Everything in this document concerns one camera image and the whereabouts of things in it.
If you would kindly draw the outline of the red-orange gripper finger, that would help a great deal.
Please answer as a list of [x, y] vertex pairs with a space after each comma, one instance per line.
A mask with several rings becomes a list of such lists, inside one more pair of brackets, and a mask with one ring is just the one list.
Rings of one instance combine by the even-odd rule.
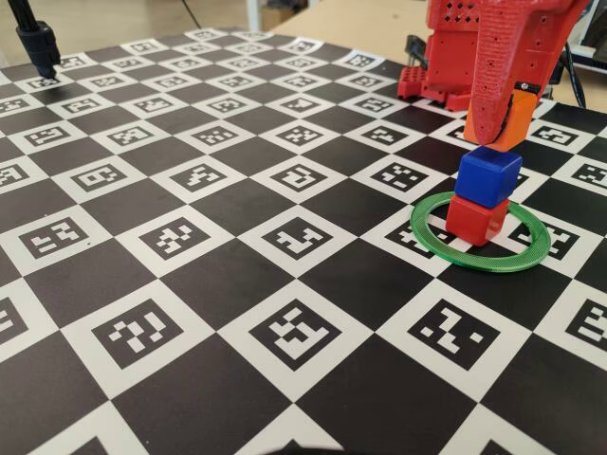
[[523, 30], [514, 58], [516, 90], [541, 94], [587, 1], [521, 1]]
[[518, 144], [526, 135], [537, 96], [516, 90], [514, 58], [523, 30], [521, 1], [481, 1], [468, 140]]

